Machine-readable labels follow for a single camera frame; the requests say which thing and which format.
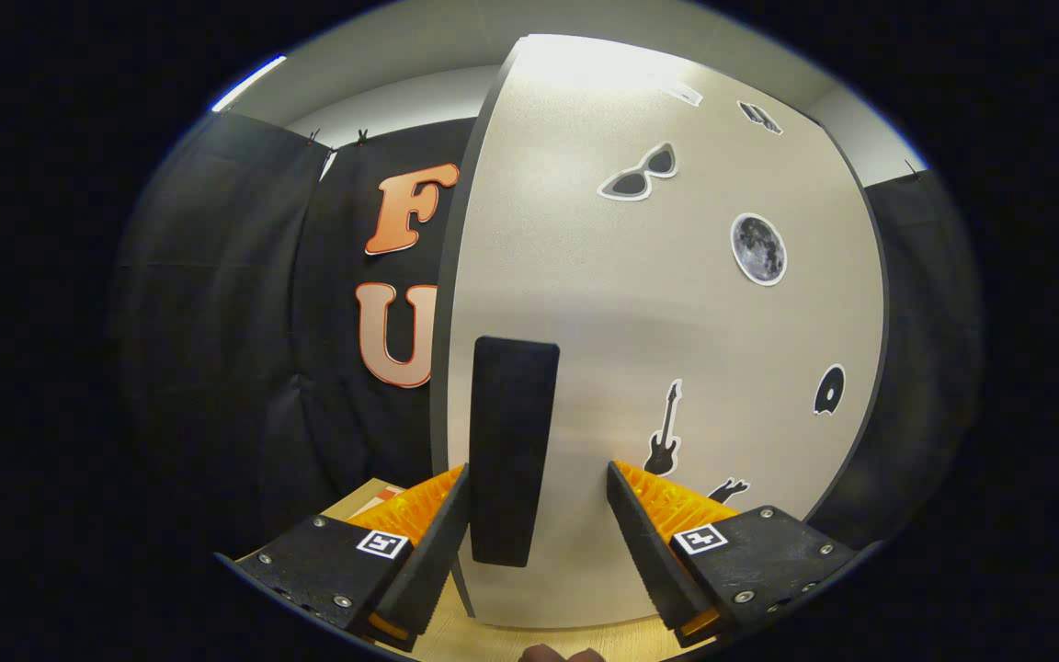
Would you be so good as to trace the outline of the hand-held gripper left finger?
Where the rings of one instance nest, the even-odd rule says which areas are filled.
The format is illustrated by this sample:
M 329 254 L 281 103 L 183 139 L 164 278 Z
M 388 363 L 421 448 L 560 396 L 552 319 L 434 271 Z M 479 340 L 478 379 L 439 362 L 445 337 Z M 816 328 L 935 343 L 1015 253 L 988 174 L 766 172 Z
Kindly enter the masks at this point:
M 238 560 L 217 560 L 325 633 L 412 654 L 457 561 L 470 494 L 464 462 L 353 519 L 312 515 Z

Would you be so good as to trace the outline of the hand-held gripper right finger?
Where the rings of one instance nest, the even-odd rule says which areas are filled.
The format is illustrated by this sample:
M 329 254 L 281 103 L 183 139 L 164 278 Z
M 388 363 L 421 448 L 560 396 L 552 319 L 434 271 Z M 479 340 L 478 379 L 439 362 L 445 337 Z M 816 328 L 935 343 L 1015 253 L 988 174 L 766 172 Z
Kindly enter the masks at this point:
M 756 636 L 861 562 L 780 508 L 728 508 L 626 462 L 607 465 L 606 495 L 648 598 L 684 648 Z

